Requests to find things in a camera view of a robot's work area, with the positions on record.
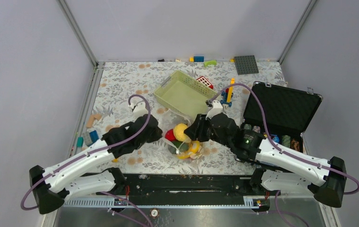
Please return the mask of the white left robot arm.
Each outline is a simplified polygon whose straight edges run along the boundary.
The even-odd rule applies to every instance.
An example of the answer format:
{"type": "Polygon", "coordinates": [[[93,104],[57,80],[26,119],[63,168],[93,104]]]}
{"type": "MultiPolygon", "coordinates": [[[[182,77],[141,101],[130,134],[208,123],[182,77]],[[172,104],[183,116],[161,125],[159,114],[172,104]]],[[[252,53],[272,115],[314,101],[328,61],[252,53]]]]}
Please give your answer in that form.
{"type": "Polygon", "coordinates": [[[161,137],[157,119],[145,114],[134,122],[110,129],[90,147],[59,164],[32,167],[30,185],[36,208],[40,214],[48,214],[71,198],[96,192],[121,194],[126,188],[126,179],[119,168],[107,168],[100,173],[91,173],[91,169],[161,137]]]}

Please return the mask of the clear dotted zip top bag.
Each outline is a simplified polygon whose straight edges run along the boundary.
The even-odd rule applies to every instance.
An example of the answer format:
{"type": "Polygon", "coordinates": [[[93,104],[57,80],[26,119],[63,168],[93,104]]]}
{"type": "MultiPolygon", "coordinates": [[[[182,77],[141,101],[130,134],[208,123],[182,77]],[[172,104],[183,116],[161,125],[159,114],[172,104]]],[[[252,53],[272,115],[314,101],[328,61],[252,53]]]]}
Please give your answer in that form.
{"type": "Polygon", "coordinates": [[[171,110],[164,113],[159,122],[163,131],[163,142],[166,143],[168,150],[179,159],[197,159],[202,155],[202,143],[191,140],[184,133],[192,122],[189,116],[171,110]]]}

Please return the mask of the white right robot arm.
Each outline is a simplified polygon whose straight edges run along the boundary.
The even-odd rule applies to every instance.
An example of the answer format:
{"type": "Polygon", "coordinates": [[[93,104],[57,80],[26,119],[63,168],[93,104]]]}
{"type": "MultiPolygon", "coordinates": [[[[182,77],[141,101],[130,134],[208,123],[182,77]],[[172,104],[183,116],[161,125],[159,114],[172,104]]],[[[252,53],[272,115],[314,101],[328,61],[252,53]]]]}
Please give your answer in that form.
{"type": "Polygon", "coordinates": [[[241,161],[265,168],[250,182],[254,194],[261,195],[267,190],[307,192],[327,206],[342,206],[346,166],[339,157],[316,158],[271,143],[263,134],[239,127],[224,113],[212,118],[198,114],[184,134],[199,142],[215,141],[228,147],[241,161]]]}

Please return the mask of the dark green avocado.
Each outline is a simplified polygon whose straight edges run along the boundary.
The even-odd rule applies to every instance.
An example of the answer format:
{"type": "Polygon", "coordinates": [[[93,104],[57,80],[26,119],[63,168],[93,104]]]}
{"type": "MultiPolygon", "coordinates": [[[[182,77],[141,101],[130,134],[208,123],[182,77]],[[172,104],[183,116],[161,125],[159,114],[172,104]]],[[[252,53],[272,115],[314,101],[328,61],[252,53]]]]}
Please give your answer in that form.
{"type": "Polygon", "coordinates": [[[172,154],[182,154],[188,151],[189,149],[189,143],[181,142],[181,141],[172,141],[173,146],[169,146],[168,150],[172,154]]]}

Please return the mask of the red apple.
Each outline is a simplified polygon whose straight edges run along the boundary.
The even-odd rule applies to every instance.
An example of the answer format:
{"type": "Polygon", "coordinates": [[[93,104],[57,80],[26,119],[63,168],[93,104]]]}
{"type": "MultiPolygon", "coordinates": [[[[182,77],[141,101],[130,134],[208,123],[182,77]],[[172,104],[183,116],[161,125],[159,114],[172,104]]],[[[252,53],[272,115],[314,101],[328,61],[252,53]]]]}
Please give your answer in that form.
{"type": "Polygon", "coordinates": [[[164,136],[168,141],[175,141],[176,137],[174,135],[173,129],[170,129],[166,132],[164,136]]]}

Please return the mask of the orange mango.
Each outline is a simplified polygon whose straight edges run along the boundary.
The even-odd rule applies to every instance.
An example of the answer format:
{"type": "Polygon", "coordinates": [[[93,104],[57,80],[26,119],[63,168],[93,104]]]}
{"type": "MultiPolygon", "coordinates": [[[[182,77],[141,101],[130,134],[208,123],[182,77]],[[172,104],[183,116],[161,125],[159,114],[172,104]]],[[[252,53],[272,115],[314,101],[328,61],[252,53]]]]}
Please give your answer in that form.
{"type": "Polygon", "coordinates": [[[195,159],[201,148],[202,148],[202,146],[199,141],[193,141],[189,144],[188,150],[184,151],[184,152],[180,152],[177,155],[177,158],[179,158],[179,159],[186,159],[186,158],[195,159]]]}

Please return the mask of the yellow lemon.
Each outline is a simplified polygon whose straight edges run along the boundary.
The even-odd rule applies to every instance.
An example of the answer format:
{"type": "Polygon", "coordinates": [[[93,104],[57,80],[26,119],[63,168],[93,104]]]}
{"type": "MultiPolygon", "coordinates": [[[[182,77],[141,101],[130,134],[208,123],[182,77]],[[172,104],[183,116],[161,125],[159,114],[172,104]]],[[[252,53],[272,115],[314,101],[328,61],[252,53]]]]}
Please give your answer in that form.
{"type": "Polygon", "coordinates": [[[187,136],[185,134],[185,130],[188,128],[188,126],[184,123],[180,123],[177,124],[174,128],[173,128],[173,132],[174,135],[176,137],[176,140],[181,141],[181,142],[185,142],[185,143],[190,143],[191,139],[189,138],[189,136],[187,136]]]}

